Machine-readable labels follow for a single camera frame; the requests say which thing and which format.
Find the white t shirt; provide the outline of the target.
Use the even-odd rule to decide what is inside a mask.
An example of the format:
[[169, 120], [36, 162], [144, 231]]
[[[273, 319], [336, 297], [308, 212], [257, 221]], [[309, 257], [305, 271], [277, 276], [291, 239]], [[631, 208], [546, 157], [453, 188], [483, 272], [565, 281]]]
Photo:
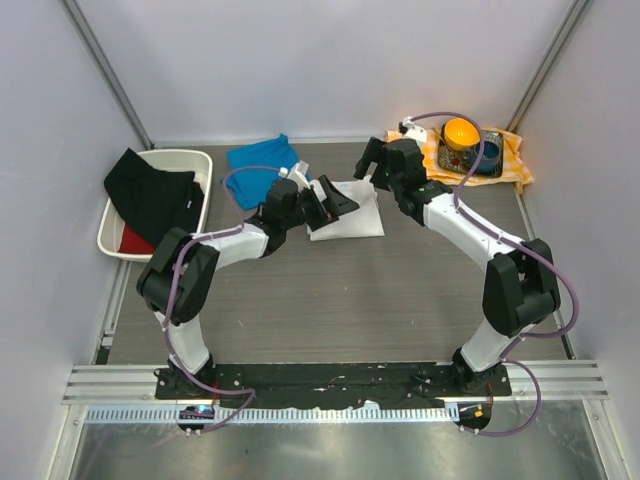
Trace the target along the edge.
[[334, 182], [336, 189], [349, 199], [355, 201], [359, 208], [341, 215], [339, 220], [316, 231], [307, 228], [312, 242], [347, 238], [383, 237], [382, 224], [377, 192], [367, 175], [362, 180]]

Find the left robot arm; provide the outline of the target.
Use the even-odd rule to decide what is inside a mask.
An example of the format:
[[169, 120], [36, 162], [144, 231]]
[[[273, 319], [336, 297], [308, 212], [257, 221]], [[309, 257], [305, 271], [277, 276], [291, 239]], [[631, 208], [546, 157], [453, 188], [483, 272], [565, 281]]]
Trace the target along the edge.
[[204, 342], [200, 311], [218, 270], [273, 254], [291, 229], [305, 225], [315, 231], [359, 209], [326, 176], [319, 184], [322, 196], [312, 186], [278, 179], [256, 212], [239, 226], [201, 235], [174, 228], [164, 236], [136, 284], [161, 325], [169, 351], [168, 367], [156, 372], [160, 386], [193, 397], [252, 392], [215, 386], [216, 364]]

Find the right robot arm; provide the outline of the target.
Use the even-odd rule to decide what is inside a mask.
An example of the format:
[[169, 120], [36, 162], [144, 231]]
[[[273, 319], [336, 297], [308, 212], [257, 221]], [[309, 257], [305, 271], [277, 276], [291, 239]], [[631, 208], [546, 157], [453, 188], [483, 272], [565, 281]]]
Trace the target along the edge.
[[517, 336], [561, 304], [557, 277], [549, 268], [549, 245], [505, 234], [474, 212], [464, 214], [452, 188], [428, 179], [422, 151], [413, 139], [370, 138], [354, 176], [390, 192], [402, 213], [448, 239], [482, 269], [483, 320], [454, 352], [452, 377], [464, 392], [483, 388]]

